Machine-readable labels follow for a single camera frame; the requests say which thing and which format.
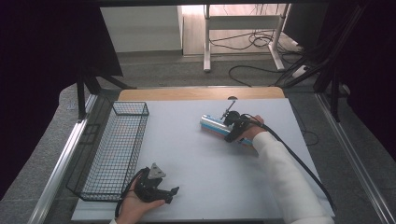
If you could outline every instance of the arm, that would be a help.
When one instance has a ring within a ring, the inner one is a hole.
[[[333,223],[281,142],[268,132],[260,132],[253,138],[253,146],[286,223]]]

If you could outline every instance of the white wall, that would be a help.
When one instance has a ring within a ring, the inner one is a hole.
[[[181,49],[181,7],[102,7],[116,52]]]

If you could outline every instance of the white table surface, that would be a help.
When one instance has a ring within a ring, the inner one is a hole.
[[[281,218],[257,152],[227,143],[201,129],[202,115],[220,118],[231,101],[147,101],[147,104],[148,123],[136,170],[156,162],[167,174],[159,189],[180,190],[170,204],[147,213],[143,221]],[[232,110],[261,115],[266,125],[318,175],[288,99],[238,100]],[[324,194],[303,173],[333,216]],[[115,207],[115,203],[79,200],[72,220],[110,220]]]

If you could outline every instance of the metal wire basket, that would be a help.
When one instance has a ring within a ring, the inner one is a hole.
[[[88,124],[66,187],[84,201],[116,202],[134,177],[148,116],[144,102],[114,102],[105,128]]]

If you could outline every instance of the blue cylindrical object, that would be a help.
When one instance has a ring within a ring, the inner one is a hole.
[[[224,125],[221,120],[210,117],[209,115],[202,115],[200,123],[201,128],[218,136],[221,136],[222,138],[224,138],[224,136],[229,134],[232,130],[232,127]],[[235,142],[243,145],[244,147],[253,147],[251,141],[246,138]]]

